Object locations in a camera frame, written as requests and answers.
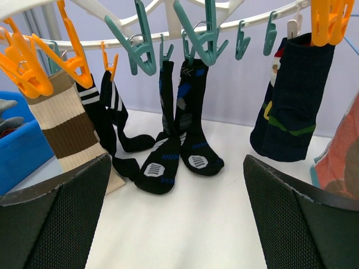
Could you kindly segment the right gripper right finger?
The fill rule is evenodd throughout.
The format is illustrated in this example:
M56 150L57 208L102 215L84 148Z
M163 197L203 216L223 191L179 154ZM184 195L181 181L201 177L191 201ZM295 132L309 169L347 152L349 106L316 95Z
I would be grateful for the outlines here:
M358 201L252 155L243 175L267 268L358 268Z

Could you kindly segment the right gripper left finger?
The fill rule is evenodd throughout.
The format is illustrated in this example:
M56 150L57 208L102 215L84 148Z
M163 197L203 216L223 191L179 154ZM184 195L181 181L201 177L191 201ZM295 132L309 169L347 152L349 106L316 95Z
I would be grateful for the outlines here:
M1 196L1 268L85 268L111 172L108 154Z

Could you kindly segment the beige brown striped sock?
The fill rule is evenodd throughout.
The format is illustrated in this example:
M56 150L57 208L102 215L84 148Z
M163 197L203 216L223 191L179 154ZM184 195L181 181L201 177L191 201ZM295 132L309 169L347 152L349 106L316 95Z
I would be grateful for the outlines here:
M102 154L92 121L80 101L74 80L65 71L48 77L51 96L25 100L45 135L63 172L68 172Z

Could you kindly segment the white oval clip hanger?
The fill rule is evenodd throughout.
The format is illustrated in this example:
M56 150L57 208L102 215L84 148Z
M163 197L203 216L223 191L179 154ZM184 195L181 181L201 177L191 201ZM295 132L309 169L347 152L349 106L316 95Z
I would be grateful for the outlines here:
M275 20L289 15L298 16L305 8L311 10L312 43L319 47L337 45L344 39L354 6L353 1L294 1L270 12L230 21L229 16L241 5L241 1L195 1L196 6L205 10L205 18L192 24L179 1L165 1L164 4L168 31L153 33L150 31L148 16L160 5L159 1L152 1L148 5L136 1L136 14L124 19L118 18L98 1L76 1L76 5L88 14L105 22L114 35L113 39L103 41L81 41L67 16L65 2L57 1L69 41L58 40L53 44L36 35L22 35L11 18L16 13L44 5L44 1L2 1L1 21L10 25L12 32L1 31L1 40L8 42L8 47L1 54L1 70L27 97L36 99L51 96L54 92L36 57L36 50L42 50L81 86L89 87L92 78L85 56L87 50L123 47L130 58L132 74L136 75L141 69L152 76L157 71L157 64L169 59L167 54L155 57L155 42L181 38L187 58L198 55L206 65L212 66L228 45L227 41L218 43L221 32L237 30L236 57L240 57L248 41L243 28L260 24L267 25L263 53L269 55L277 35ZM53 45L62 53L73 52L74 56L64 59L53 50Z

